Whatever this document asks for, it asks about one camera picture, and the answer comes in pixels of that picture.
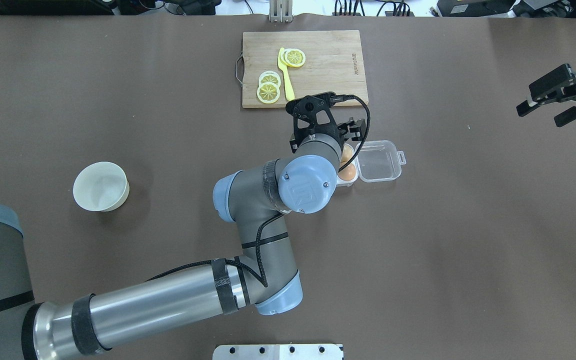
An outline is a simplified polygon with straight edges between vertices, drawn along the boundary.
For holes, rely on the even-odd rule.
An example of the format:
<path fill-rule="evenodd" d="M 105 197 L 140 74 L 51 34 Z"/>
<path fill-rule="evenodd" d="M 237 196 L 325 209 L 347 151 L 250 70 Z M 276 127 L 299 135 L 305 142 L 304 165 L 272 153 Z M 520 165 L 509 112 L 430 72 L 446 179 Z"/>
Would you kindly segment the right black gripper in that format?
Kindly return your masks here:
<path fill-rule="evenodd" d="M 516 106 L 519 117 L 525 117 L 539 107 L 551 103 L 565 103 L 567 101 L 576 103 L 576 71 L 568 63 L 561 64 L 535 80 L 528 88 L 528 98 Z M 576 106 L 570 107 L 554 117 L 554 123 L 558 128 L 575 120 Z"/>

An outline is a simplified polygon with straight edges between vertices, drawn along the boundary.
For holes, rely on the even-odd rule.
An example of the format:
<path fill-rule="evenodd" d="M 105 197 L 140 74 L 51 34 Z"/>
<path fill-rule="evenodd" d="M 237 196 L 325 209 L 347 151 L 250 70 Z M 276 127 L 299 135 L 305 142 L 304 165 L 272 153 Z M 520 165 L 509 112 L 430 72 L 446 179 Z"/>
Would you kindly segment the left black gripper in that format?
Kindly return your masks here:
<path fill-rule="evenodd" d="M 338 130 L 338 143 L 341 149 L 347 141 L 359 142 L 360 144 L 365 143 L 364 118 L 358 120 L 349 118 L 348 121 L 336 125 L 336 128 Z"/>

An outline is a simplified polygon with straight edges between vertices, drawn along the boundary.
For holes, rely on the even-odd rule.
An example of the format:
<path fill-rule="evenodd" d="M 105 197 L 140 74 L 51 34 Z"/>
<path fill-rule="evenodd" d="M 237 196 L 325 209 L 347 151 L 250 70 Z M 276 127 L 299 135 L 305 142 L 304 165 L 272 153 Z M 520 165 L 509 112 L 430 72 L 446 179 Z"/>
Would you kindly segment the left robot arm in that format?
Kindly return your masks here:
<path fill-rule="evenodd" d="M 261 315 L 303 300 L 284 215 L 330 201 L 351 121 L 294 129 L 293 155 L 240 170 L 215 184 L 218 215 L 238 229 L 243 254 L 170 269 L 140 284 L 85 294 L 66 305 L 35 300 L 18 215 L 0 204 L 0 360 L 70 360 L 254 305 Z"/>

